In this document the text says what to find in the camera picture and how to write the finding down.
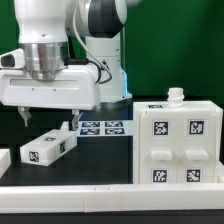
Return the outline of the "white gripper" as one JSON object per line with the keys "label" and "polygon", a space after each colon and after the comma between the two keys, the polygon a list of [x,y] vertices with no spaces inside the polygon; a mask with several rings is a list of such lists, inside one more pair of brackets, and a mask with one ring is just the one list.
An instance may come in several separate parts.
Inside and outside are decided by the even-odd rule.
{"label": "white gripper", "polygon": [[17,106],[26,127],[33,125],[29,107],[73,110],[69,130],[76,131],[82,113],[100,103],[97,68],[92,65],[69,65],[50,81],[34,80],[24,70],[0,70],[0,102]]}

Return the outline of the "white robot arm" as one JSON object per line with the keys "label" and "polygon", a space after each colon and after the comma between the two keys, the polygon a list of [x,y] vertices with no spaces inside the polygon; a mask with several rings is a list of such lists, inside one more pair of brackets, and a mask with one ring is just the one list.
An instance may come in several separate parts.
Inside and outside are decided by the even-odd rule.
{"label": "white robot arm", "polygon": [[19,48],[0,55],[0,103],[15,106],[26,126],[31,108],[82,110],[101,101],[105,66],[70,57],[69,39],[112,38],[127,20],[127,0],[14,0]]}

